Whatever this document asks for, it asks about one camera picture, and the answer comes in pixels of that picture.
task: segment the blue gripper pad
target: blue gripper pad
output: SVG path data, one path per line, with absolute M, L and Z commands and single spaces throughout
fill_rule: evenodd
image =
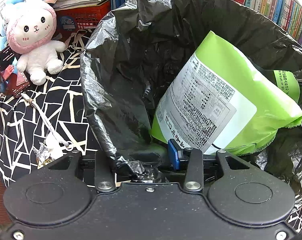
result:
M 173 165 L 174 170 L 178 170 L 180 168 L 180 161 L 179 161 L 179 157 L 178 157 L 178 151 L 174 147 L 171 140 L 168 141 L 168 153 L 169 153 L 170 162 Z

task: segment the white cord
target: white cord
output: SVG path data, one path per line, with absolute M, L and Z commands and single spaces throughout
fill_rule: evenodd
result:
M 49 119 L 46 117 L 46 115 L 42 112 L 41 108 L 38 106 L 38 104 L 33 101 L 27 94 L 25 93 L 21 93 L 21 96 L 23 97 L 23 99 L 27 102 L 30 103 L 31 106 L 33 106 L 36 110 L 38 110 L 44 124 L 46 125 L 46 127 L 49 129 L 49 131 L 53 134 L 54 138 L 59 142 L 62 143 L 65 148 L 67 149 L 67 147 L 70 145 L 67 141 L 65 141 L 61 135 L 59 135 L 59 133 L 57 131 L 55 131 L 54 127 L 52 126 L 52 124 L 50 123 Z

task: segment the smartphone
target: smartphone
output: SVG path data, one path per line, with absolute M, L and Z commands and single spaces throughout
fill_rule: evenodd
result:
M 12 64 L 14 57 L 14 52 L 10 46 L 0 51 L 0 75 L 3 78 L 3 82 L 7 83 L 9 94 L 18 98 L 23 91 L 30 87 L 30 82 L 24 73 L 13 73 L 14 67 Z

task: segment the white plush toy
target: white plush toy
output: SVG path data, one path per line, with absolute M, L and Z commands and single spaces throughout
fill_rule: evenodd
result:
M 67 46 L 61 41 L 51 41 L 56 29 L 56 14 L 51 6 L 42 0 L 19 4 L 18 8 L 10 9 L 11 14 L 6 11 L 7 41 L 12 50 L 22 54 L 17 70 L 26 70 L 35 85 L 42 85 L 46 69 L 50 74 L 62 70 L 63 62 L 56 52 L 63 52 Z

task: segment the white label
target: white label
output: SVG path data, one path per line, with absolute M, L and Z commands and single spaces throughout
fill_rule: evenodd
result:
M 161 98 L 156 116 L 166 140 L 213 154 L 225 148 L 256 111 L 193 54 Z

